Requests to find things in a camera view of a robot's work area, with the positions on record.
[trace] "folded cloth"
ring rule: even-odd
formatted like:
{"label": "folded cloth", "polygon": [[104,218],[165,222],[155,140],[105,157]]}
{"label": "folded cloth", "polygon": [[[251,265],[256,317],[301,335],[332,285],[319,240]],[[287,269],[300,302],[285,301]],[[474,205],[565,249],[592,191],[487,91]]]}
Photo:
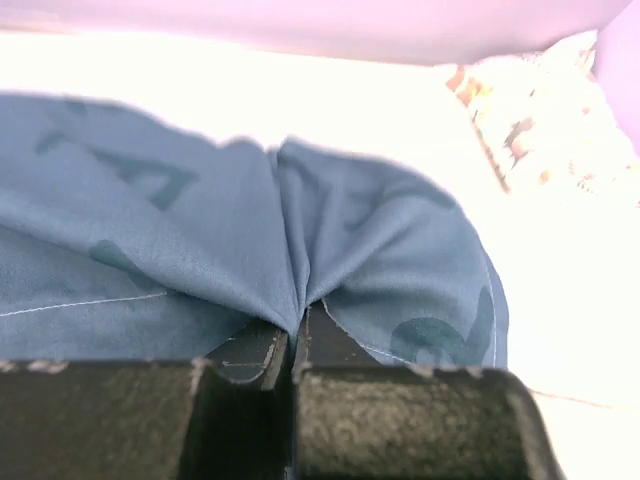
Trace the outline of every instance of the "folded cloth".
{"label": "folded cloth", "polygon": [[0,95],[0,122],[0,358],[191,358],[324,300],[384,362],[506,366],[498,275],[414,173],[78,99]]}

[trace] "purple wall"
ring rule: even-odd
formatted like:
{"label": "purple wall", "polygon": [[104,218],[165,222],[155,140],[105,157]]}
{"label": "purple wall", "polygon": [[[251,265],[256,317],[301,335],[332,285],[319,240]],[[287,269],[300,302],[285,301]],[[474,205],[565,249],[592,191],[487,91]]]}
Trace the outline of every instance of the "purple wall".
{"label": "purple wall", "polygon": [[634,0],[601,32],[596,76],[620,127],[640,154],[640,0]]}
{"label": "purple wall", "polygon": [[435,64],[544,48],[630,0],[0,0],[0,21],[203,34],[270,50]]}

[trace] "cloth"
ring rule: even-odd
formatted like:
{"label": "cloth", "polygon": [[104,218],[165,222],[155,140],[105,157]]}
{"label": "cloth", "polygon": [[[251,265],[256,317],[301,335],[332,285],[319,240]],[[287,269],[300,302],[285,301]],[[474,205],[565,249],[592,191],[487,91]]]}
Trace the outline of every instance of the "cloth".
{"label": "cloth", "polygon": [[192,358],[323,299],[387,363],[506,366],[499,277],[421,176],[117,104],[5,94],[0,122],[0,358]]}

